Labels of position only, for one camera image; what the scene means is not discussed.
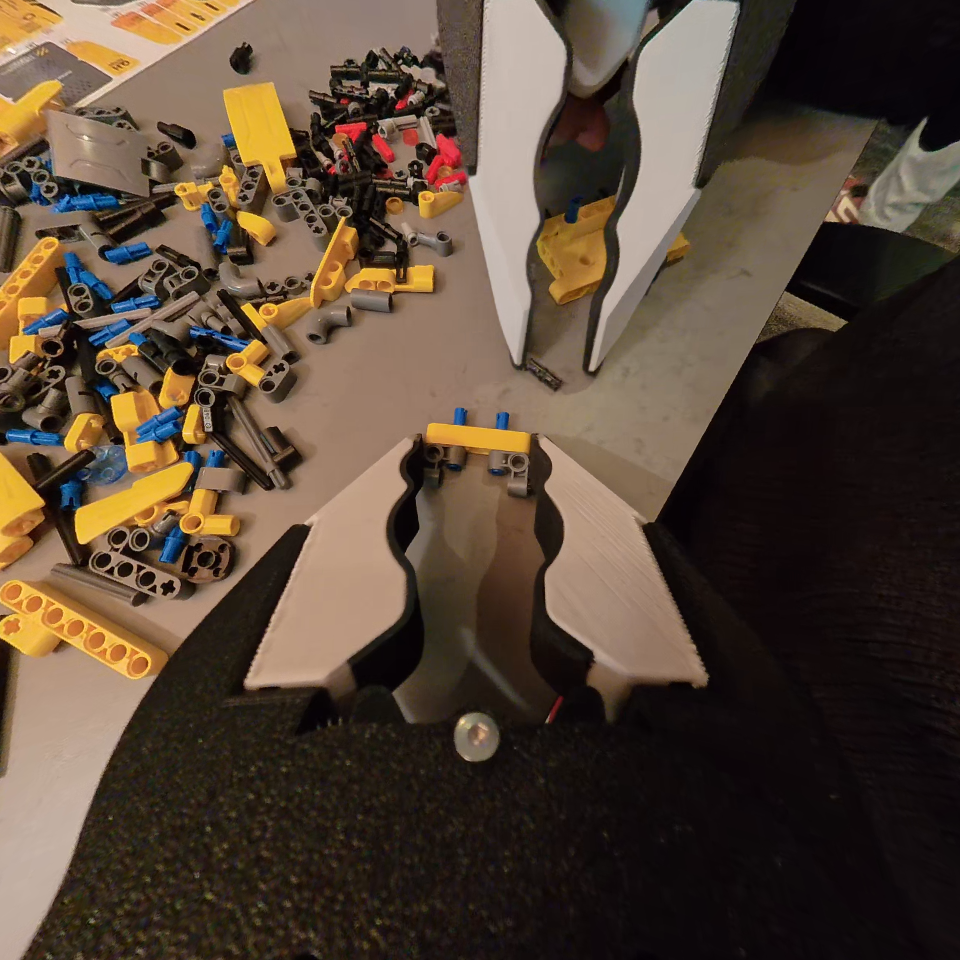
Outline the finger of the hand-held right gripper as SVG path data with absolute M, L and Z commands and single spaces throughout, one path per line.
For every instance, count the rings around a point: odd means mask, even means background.
M 567 95 L 570 44 L 546 2 L 483 4 L 477 160 L 469 180 L 486 270 L 510 363 L 525 360 L 527 268 L 543 224 L 536 169 Z
M 630 60 L 625 166 L 604 227 L 606 269 L 584 345 L 588 374 L 623 334 L 700 198 L 697 181 L 739 11 L 738 2 L 687 2 Z

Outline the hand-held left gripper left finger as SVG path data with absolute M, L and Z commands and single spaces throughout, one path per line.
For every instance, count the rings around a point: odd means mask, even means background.
M 425 626 L 406 552 L 420 529 L 423 453 L 420 435 L 403 438 L 309 519 L 245 690 L 323 689 L 348 702 L 415 671 Z

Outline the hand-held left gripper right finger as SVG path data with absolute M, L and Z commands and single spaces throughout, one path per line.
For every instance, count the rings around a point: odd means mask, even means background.
M 703 690 L 709 673 L 646 534 L 647 522 L 546 435 L 531 445 L 530 649 L 556 694 L 550 721 L 615 721 L 638 688 Z

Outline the yellow beam with blue pins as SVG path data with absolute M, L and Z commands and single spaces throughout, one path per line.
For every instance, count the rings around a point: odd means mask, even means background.
M 509 428 L 510 414 L 497 414 L 492 427 L 468 424 L 468 411 L 458 407 L 452 423 L 430 423 L 423 435 L 423 480 L 425 486 L 438 489 L 445 473 L 461 472 L 471 455 L 484 457 L 486 469 L 494 477 L 504 477 L 512 498 L 528 498 L 531 493 L 530 453 L 532 435 Z

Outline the person's right hand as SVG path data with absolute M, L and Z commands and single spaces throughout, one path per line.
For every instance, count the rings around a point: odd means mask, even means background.
M 566 96 L 554 126 L 551 142 L 576 143 L 591 153 L 600 152 L 609 137 L 610 120 L 605 103 L 598 95 Z

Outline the yellow curved panel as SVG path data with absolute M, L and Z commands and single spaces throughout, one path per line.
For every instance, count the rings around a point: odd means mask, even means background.
M 286 192 L 286 164 L 297 150 L 274 83 L 225 89 L 222 99 L 242 161 L 262 166 L 274 194 Z

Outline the person's dark knit clothing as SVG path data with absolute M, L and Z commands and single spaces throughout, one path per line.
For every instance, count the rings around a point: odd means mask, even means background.
M 958 259 L 750 353 L 661 522 L 816 704 L 958 958 Z

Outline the black chair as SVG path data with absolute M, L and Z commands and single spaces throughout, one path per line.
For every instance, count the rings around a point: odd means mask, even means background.
M 954 258 L 942 246 L 905 234 L 823 222 L 785 291 L 851 321 Z

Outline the pile of toy building parts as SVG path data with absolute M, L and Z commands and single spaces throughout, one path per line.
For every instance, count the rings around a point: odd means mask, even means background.
M 122 106 L 66 106 L 44 81 L 2 99 L 2 569 L 55 525 L 51 573 L 133 606 L 186 599 L 234 564 L 225 496 L 290 487 L 302 453 L 253 417 L 250 399 L 297 389 L 300 339 L 327 345 L 399 294 L 431 294 L 416 246 L 450 234 L 392 222 L 462 200 L 466 172 L 443 56 L 369 49 L 310 90 L 307 129 L 288 122 L 287 191 L 247 166 L 232 127 L 197 153 L 159 122 L 138 197 L 52 173 L 47 111 L 143 135 Z

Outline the printed instruction sheet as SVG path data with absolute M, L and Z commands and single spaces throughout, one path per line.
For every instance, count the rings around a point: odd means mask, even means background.
M 47 81 L 84 106 L 186 47 L 246 1 L 3 1 L 1 96 Z

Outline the grey curved panel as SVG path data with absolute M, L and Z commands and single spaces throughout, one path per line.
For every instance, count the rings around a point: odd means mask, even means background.
M 47 110 L 45 117 L 56 178 L 150 196 L 145 172 L 150 142 L 142 133 L 62 111 Z

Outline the yellow frame assembly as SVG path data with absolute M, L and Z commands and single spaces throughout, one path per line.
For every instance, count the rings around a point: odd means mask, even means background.
M 549 293 L 558 305 L 594 294 L 606 269 L 606 223 L 616 197 L 600 198 L 549 218 L 536 240 L 538 255 L 554 281 Z

